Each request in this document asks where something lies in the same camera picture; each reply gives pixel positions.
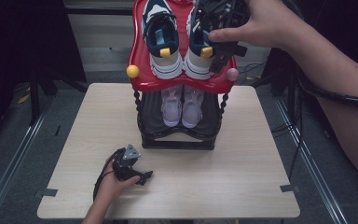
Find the red shelf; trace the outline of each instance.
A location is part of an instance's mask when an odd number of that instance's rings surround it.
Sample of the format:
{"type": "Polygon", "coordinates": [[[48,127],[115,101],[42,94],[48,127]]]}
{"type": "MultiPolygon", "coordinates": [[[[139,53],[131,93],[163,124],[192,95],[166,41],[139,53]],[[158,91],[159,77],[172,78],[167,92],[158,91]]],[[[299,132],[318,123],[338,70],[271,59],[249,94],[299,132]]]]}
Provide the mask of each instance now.
{"type": "MultiPolygon", "coordinates": [[[[176,16],[177,28],[179,33],[179,51],[182,58],[185,57],[188,48],[188,36],[186,32],[186,21],[190,13],[193,2],[166,0],[170,5],[173,14],[176,16]]],[[[197,80],[189,77],[183,71],[179,77],[173,79],[159,79],[150,68],[150,56],[146,43],[142,39],[142,13],[144,11],[147,0],[138,0],[135,2],[132,19],[135,30],[135,37],[132,45],[129,65],[136,65],[139,68],[139,76],[130,78],[131,84],[137,91],[160,91],[175,85],[189,85],[211,93],[227,93],[230,92],[234,85],[233,81],[227,79],[227,70],[236,68],[234,57],[232,57],[227,65],[222,69],[220,74],[214,74],[208,80],[197,80]]]]}

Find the sneaker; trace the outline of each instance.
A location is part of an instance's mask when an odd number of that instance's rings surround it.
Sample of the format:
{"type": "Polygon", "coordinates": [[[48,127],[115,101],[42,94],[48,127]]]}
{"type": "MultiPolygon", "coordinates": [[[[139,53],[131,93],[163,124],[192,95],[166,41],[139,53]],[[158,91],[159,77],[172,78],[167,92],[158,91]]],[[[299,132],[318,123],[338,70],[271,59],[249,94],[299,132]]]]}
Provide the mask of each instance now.
{"type": "Polygon", "coordinates": [[[201,105],[203,91],[185,86],[185,103],[183,104],[182,124],[187,128],[194,128],[202,119],[201,105]]]}
{"type": "Polygon", "coordinates": [[[165,0],[148,0],[143,12],[142,35],[150,52],[153,74],[161,79],[178,77],[183,61],[179,52],[176,18],[165,0]]]}
{"type": "Polygon", "coordinates": [[[161,91],[162,119],[168,127],[174,127],[179,123],[182,114],[182,89],[183,86],[174,86],[161,91]]]}
{"type": "Polygon", "coordinates": [[[209,33],[201,29],[200,15],[194,7],[188,15],[186,29],[189,41],[184,69],[189,77],[206,80],[213,74],[209,71],[214,58],[213,43],[209,41],[209,33]]]}

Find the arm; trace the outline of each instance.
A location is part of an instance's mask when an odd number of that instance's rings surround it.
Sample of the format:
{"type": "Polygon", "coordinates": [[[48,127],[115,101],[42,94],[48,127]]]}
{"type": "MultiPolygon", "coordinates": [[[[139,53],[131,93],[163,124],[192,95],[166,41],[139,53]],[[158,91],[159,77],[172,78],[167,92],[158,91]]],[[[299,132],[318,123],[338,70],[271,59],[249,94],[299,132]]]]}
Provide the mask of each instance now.
{"type": "MultiPolygon", "coordinates": [[[[248,0],[251,18],[242,27],[212,31],[212,41],[246,41],[288,52],[315,85],[358,96],[358,63],[278,0],[248,0]]],[[[343,150],[358,169],[358,108],[319,98],[343,150]]]]}
{"type": "Polygon", "coordinates": [[[133,176],[132,178],[120,182],[112,172],[112,165],[108,165],[101,185],[98,189],[97,196],[86,217],[83,219],[83,224],[88,223],[103,223],[105,214],[109,206],[120,196],[120,194],[128,187],[134,185],[139,181],[140,176],[133,176]]]}

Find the shoe rack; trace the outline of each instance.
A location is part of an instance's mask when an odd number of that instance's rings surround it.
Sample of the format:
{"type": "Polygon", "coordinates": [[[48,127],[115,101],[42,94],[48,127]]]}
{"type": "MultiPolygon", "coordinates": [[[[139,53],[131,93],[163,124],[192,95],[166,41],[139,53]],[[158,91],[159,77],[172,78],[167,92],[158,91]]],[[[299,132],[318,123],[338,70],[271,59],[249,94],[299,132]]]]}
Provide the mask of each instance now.
{"type": "MultiPolygon", "coordinates": [[[[176,16],[180,43],[179,51],[182,58],[184,58],[188,48],[186,21],[193,7],[193,1],[166,1],[176,16]]],[[[149,51],[142,39],[142,13],[146,3],[147,0],[137,0],[134,4],[132,19],[135,37],[128,68],[132,70],[132,73],[128,73],[128,75],[134,89],[136,109],[138,111],[137,122],[142,135],[143,147],[212,150],[214,149],[215,138],[220,131],[228,93],[234,85],[234,82],[227,77],[227,70],[229,68],[236,68],[235,58],[232,57],[228,61],[220,74],[214,74],[207,80],[191,78],[185,72],[182,72],[179,77],[173,79],[157,78],[150,68],[149,51]],[[193,129],[188,129],[181,123],[175,127],[167,127],[163,122],[160,91],[176,85],[189,85],[205,91],[201,106],[202,120],[193,129]],[[218,101],[218,94],[224,94],[221,104],[218,101]],[[198,141],[158,140],[173,133],[184,133],[198,141]]]]}

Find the wooden table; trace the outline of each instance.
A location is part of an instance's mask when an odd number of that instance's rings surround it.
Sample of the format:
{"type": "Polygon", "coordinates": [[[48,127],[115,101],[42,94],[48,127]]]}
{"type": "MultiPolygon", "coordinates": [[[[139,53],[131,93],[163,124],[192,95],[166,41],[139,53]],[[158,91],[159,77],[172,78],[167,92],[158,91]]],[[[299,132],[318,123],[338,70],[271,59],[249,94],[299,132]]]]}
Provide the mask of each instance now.
{"type": "MultiPolygon", "coordinates": [[[[130,84],[92,84],[49,181],[41,218],[83,218],[105,159],[133,144],[142,157],[134,169],[153,170],[133,186],[107,218],[297,217],[289,181],[263,110],[251,87],[233,87],[214,150],[143,149],[130,84]]],[[[170,140],[188,140],[184,134],[170,140]]]]}

